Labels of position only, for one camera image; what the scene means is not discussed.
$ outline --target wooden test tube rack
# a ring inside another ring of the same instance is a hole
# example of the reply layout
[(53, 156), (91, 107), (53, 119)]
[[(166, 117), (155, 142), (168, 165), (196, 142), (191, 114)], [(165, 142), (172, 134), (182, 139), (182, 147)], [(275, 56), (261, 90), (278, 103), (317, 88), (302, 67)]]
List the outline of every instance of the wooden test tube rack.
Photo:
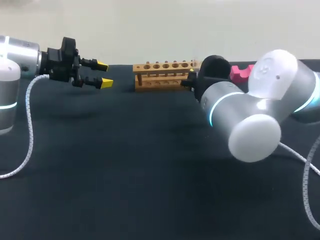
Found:
[(194, 64), (193, 61), (135, 64), (135, 91), (190, 90), (180, 83), (187, 79), (188, 73), (195, 67)]

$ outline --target white joint cover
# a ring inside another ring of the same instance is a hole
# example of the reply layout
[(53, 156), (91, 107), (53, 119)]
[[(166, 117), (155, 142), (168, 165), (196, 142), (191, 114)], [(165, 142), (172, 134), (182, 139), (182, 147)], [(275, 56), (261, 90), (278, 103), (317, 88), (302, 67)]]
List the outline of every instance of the white joint cover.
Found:
[(281, 128), (277, 120), (269, 115), (256, 114), (235, 126), (228, 147), (236, 159), (252, 163), (271, 155), (280, 139)]
[(0, 57), (0, 81), (16, 81), (21, 76), (20, 67), (14, 61)]
[(250, 73), (249, 95), (262, 99), (283, 98), (298, 71), (298, 60), (285, 50), (273, 50), (260, 58)]

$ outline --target dark tablecloth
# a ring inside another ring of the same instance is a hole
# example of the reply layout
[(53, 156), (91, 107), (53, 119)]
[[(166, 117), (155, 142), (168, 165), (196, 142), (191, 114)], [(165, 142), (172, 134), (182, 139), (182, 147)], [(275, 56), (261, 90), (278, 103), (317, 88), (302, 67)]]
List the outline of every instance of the dark tablecloth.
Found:
[[(320, 71), (320, 60), (304, 62)], [(300, 160), (277, 149), (240, 162), (222, 150), (192, 92), (135, 93), (132, 66), (111, 66), (105, 76), (113, 88), (34, 86), (34, 151), (23, 171), (0, 180), (1, 239), (320, 238), (305, 214)], [(3, 174), (27, 153), (29, 82), (21, 81), (13, 130), (0, 136)], [(303, 156), (318, 135), (319, 125), (282, 124), (282, 142)], [(314, 172), (309, 197), (320, 221)]]

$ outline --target cable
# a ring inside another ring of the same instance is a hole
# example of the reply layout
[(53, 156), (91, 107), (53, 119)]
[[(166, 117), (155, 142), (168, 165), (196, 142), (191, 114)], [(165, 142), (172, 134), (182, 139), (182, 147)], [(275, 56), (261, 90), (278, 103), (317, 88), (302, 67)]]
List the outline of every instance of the cable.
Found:
[[(305, 159), (303, 156), (301, 156), (299, 153), (297, 153), (295, 150), (293, 150), (292, 148), (288, 147), (287, 145), (283, 144), (282, 142), (279, 143), (279, 145), (284, 148), (285, 150), (289, 151), (290, 153), (292, 153), (293, 155), (295, 155), (298, 159), (300, 159), (301, 161), (303, 161), (304, 163), (307, 162), (307, 159)], [(312, 168), (313, 171), (315, 171), (316, 174), (318, 174), (320, 176), (320, 170), (318, 168), (316, 168), (313, 164), (310, 163), (310, 167)]]
[(312, 145), (309, 154), (307, 156), (307, 158), (305, 159), (303, 156), (301, 156), (299, 153), (297, 153), (296, 151), (294, 151), (293, 149), (291, 149), (290, 147), (288, 147), (287, 145), (283, 144), (282, 142), (279, 143), (279, 145), (281, 147), (283, 147), (284, 149), (288, 150), (289, 152), (291, 152), (292, 154), (294, 154), (295, 156), (297, 156), (300, 160), (305, 162), (304, 165), (304, 170), (303, 170), (303, 178), (302, 178), (302, 197), (303, 197), (303, 205), (304, 205), (304, 209), (305, 209), (305, 213), (308, 217), (308, 219), (310, 220), (310, 222), (312, 223), (312, 225), (320, 230), (320, 224), (317, 223), (317, 221), (315, 220), (314, 216), (312, 215), (311, 212), (311, 208), (310, 208), (310, 204), (309, 204), (309, 195), (308, 195), (308, 180), (309, 180), (309, 170), (310, 167), (318, 174), (320, 175), (320, 171), (311, 164), (312, 159), (314, 158), (315, 152), (317, 150), (317, 148), (320, 145), (320, 136), (315, 140), (314, 144)]
[(32, 154), (32, 150), (34, 148), (34, 131), (33, 131), (33, 128), (32, 128), (32, 120), (31, 120), (31, 112), (30, 112), (30, 93), (31, 93), (31, 89), (34, 86), (34, 84), (36, 82), (38, 82), (39, 80), (44, 80), (44, 79), (49, 79), (49, 75), (40, 75), (40, 76), (35, 77), (30, 82), (28, 88), (26, 89), (26, 93), (25, 93), (26, 118), (27, 118), (28, 128), (29, 128), (29, 149), (28, 149), (28, 152), (26, 154), (26, 157), (25, 157), (24, 161), (21, 163), (21, 165), (16, 170), (13, 170), (12, 172), (9, 172), (7, 174), (0, 175), (0, 179), (6, 179), (6, 178), (9, 178), (9, 177), (17, 174), (29, 162), (29, 159), (30, 159), (31, 154)]

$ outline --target pink block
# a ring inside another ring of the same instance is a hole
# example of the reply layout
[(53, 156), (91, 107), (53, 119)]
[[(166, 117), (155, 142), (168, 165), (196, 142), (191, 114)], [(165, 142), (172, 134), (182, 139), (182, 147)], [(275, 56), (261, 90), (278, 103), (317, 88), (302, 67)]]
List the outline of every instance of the pink block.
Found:
[(246, 69), (240, 70), (237, 65), (232, 66), (231, 73), (230, 73), (231, 81), (234, 84), (247, 82), (253, 67), (254, 67), (254, 65), (251, 64)]

